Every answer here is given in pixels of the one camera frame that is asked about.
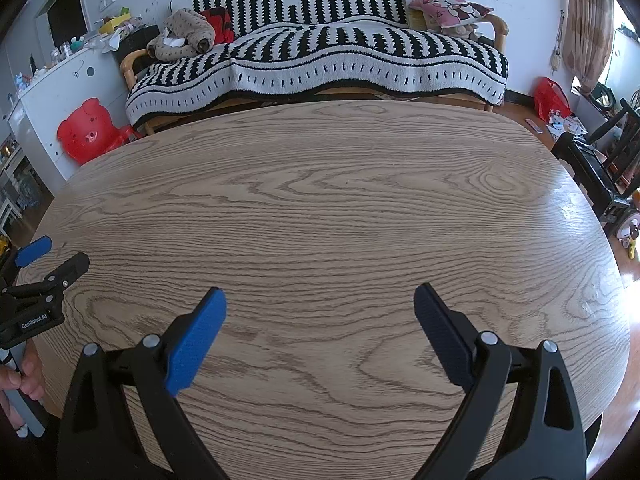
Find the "human hand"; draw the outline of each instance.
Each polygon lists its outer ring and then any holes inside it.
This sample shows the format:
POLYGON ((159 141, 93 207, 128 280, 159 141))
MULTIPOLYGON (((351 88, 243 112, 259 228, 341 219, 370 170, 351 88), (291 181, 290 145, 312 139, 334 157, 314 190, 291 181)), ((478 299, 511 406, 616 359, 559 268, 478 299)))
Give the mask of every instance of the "human hand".
POLYGON ((0 406, 16 430, 24 425, 24 421, 15 408, 9 404, 3 391, 20 388, 22 393, 33 400, 40 400, 44 396, 42 361, 36 345, 31 339, 27 341, 20 368, 24 374, 22 377, 10 368, 0 365, 0 406))

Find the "wooden armrest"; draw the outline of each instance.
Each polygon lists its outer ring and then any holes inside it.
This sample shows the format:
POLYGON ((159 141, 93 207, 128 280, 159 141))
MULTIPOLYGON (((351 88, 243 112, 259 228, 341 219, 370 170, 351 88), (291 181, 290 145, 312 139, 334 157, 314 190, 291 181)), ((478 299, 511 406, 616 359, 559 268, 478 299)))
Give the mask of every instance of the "wooden armrest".
POLYGON ((505 22, 500 16, 488 14, 484 18, 480 18, 477 23, 491 23, 494 26, 494 47, 504 54, 504 43, 509 33, 509 25, 507 25, 507 22, 505 22))
POLYGON ((125 59, 122 60, 122 63, 120 64, 120 71, 124 76, 124 81, 127 82, 129 90, 131 90, 138 81, 136 79, 136 74, 133 72, 133 62, 140 57, 148 55, 149 53, 146 51, 146 48, 142 48, 140 50, 133 51, 131 54, 127 55, 125 59))

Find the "toy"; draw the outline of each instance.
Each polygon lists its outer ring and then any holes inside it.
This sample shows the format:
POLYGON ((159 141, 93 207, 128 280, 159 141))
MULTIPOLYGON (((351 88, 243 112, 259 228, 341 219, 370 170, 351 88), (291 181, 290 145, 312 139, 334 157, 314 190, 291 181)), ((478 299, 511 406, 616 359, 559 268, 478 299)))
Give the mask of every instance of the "toy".
POLYGON ((636 259, 636 242, 640 236, 640 230, 637 225, 631 225, 629 228, 629 236, 622 239, 622 246, 626 249, 626 253, 630 260, 636 259))
POLYGON ((477 41, 477 25, 468 23, 467 25, 457 25, 456 27, 446 27, 442 29, 442 34, 450 38, 460 38, 461 40, 477 41))
POLYGON ((119 148, 131 135, 141 137, 129 124, 113 126, 109 111, 97 98, 87 99, 58 127, 58 140, 78 164, 119 148))
POLYGON ((493 10, 466 0, 414 0, 409 7, 420 9, 425 20, 433 16, 442 28, 473 23, 493 10))

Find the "curtain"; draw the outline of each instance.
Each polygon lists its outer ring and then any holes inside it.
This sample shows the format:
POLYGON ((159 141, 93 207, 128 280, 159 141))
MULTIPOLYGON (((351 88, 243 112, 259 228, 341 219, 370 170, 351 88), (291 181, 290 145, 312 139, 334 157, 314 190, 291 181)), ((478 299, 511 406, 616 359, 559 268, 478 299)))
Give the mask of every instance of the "curtain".
POLYGON ((590 94, 613 47, 613 0, 569 0, 564 63, 590 94))

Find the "wood grain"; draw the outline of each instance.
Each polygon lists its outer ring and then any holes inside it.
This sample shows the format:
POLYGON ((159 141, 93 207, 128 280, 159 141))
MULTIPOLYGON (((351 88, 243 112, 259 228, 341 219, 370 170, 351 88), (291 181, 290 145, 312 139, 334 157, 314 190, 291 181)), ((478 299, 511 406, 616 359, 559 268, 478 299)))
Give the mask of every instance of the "wood grain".
POLYGON ((83 166, 43 234, 54 250, 22 279, 92 261, 38 341, 59 406, 84 343, 134 345, 225 289, 179 400, 233 479, 414 475, 463 398, 414 318, 425 281, 508 344, 558 342, 585 427, 625 373, 607 240, 562 166, 497 114, 346 101, 188 124, 83 166))

